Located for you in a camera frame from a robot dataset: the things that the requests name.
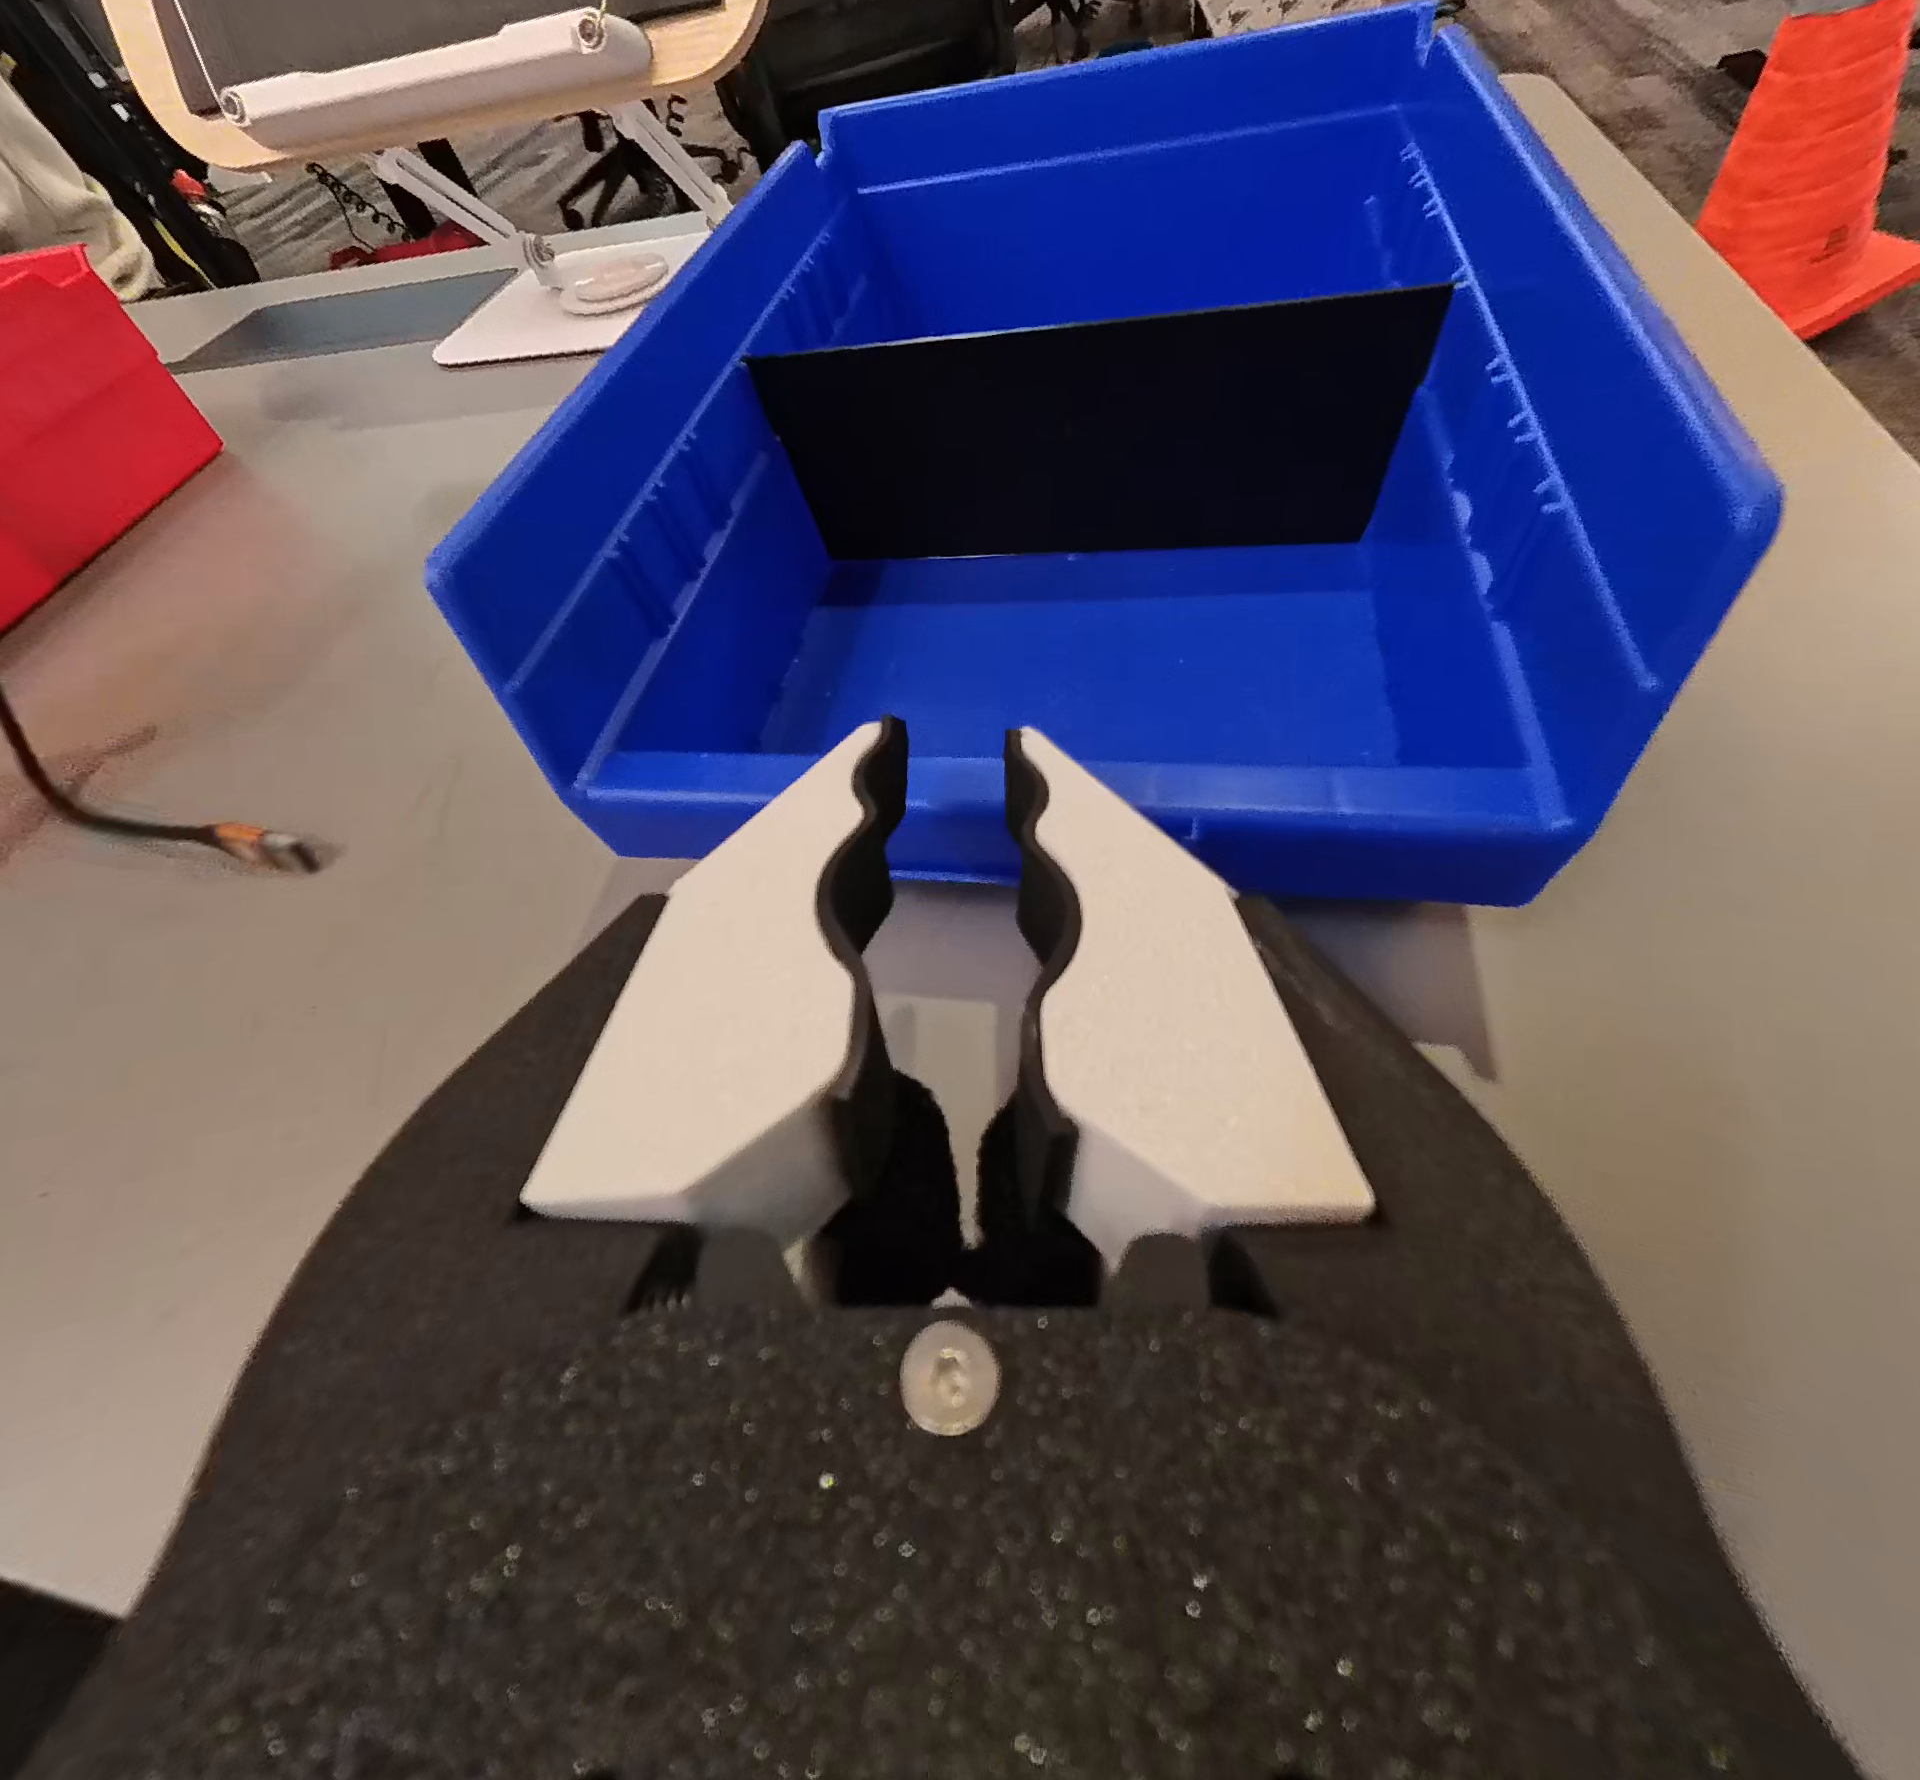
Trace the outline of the blue storage bin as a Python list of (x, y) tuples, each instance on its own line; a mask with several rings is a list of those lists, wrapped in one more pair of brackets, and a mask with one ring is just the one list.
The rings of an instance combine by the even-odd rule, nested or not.
[[(747, 360), (1452, 283), (1344, 548), (841, 565)], [(431, 551), (545, 782), (698, 858), (858, 727), (896, 872), (1012, 880), (1037, 728), (1228, 885), (1521, 905), (1596, 832), (1783, 488), (1427, 3), (843, 106)]]

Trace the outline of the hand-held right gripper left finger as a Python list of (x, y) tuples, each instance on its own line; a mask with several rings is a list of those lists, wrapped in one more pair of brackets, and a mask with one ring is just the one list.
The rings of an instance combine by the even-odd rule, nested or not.
[(909, 730), (858, 727), (675, 881), (519, 1205), (782, 1246), (876, 1191), (898, 1079), (865, 949)]

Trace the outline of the red storage bin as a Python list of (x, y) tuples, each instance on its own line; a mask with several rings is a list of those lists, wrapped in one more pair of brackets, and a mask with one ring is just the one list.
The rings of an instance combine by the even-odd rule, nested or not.
[(5, 256), (5, 630), (221, 453), (83, 246)]

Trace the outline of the orange traffic cone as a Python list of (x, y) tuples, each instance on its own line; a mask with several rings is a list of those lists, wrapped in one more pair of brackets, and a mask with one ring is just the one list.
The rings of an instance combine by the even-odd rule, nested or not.
[(1697, 219), (1801, 341), (1917, 282), (1878, 224), (1916, 0), (1792, 0)]

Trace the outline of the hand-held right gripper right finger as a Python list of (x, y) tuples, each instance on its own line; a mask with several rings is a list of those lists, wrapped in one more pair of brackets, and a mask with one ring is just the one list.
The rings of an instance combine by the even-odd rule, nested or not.
[(1003, 742), (1022, 1007), (1013, 1175), (1114, 1269), (1140, 1238), (1350, 1226), (1376, 1194), (1240, 898), (1037, 728)]

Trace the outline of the black bin divider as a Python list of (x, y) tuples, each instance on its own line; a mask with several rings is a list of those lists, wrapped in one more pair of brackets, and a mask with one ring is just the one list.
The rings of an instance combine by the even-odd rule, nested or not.
[(828, 557), (1358, 544), (1452, 283), (747, 360)]

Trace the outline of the grey desk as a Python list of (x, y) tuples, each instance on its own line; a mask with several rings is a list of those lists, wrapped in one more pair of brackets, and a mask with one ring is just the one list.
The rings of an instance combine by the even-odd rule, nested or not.
[[(1786, 491), (1597, 836), (1521, 911), (1307, 909), (1571, 1223), (1861, 1768), (1916, 1776), (1916, 464), (1543, 76), (1506, 76)], [(422, 585), (580, 360), (188, 377), (226, 453), (5, 644), (5, 1575), (121, 1614), (324, 1221), (672, 862), (553, 797)]]

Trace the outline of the black cable orange plugs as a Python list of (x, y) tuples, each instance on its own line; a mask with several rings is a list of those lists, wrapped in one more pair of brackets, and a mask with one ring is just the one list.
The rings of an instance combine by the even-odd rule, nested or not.
[(321, 873), (327, 867), (321, 847), (298, 832), (260, 828), (249, 822), (157, 822), (88, 806), (54, 779), (7, 694), (1, 694), (1, 736), (24, 783), (41, 806), (70, 828), (139, 845), (200, 850), (271, 873), (306, 877)]

